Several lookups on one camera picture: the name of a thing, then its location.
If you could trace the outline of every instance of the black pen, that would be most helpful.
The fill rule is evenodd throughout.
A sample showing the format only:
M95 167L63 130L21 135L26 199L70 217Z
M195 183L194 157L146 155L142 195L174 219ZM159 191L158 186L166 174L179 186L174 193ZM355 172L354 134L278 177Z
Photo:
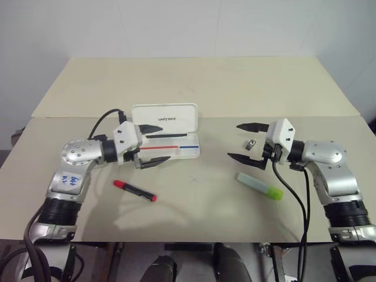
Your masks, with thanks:
M135 194L135 195L137 195L141 198L144 198L148 201L151 201L151 202L155 202L158 198L153 193L144 191L140 188L134 187L133 185L126 183L126 182L123 182L123 181L120 181L120 180L114 180L113 184L120 189L128 191L129 193Z

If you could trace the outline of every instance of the white wall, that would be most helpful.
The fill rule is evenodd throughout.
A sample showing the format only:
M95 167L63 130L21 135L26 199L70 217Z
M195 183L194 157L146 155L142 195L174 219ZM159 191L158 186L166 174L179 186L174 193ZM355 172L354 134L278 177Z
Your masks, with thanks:
M316 55L369 121L375 16L374 0L1 0L0 149L71 56Z

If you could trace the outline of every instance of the red line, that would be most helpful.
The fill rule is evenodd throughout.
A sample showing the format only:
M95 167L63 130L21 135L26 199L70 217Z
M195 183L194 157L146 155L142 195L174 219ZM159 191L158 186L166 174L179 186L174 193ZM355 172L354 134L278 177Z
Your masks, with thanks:
M179 146L160 146L160 147L140 147L140 150L151 150L151 149L178 149Z

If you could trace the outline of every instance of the beige table surface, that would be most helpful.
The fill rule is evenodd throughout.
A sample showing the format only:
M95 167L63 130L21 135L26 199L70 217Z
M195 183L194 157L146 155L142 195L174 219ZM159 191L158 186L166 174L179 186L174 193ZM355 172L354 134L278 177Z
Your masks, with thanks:
M0 238L21 239L27 221L44 201L59 164L62 145L87 136L96 119L34 118L0 170ZM171 160L158 167L136 170L132 163L96 169L78 218L75 240L85 241L297 241L302 232L296 201L266 171L229 158L227 152L247 153L245 140L256 139L250 152L258 158L263 134L236 129L243 122L265 122L273 117L203 118L199 120L202 154L198 159ZM292 117L300 140L336 140L348 150L350 169L357 177L371 218L376 218L376 138L359 116ZM110 133L116 119L105 120L98 132ZM304 176L287 166L280 173L304 197ZM274 201L235 181L245 172L285 191ZM127 180L158 194L156 203L112 186ZM311 188L309 241L330 241L328 222Z
M312 57L71 59L34 117L99 117L111 108L192 102L201 117L352 116Z

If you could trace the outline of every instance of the blue line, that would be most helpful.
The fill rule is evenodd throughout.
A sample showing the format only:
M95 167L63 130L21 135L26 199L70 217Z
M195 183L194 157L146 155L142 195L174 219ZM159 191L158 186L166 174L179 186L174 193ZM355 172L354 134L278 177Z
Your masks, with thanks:
M199 146L180 146L180 149L199 148Z

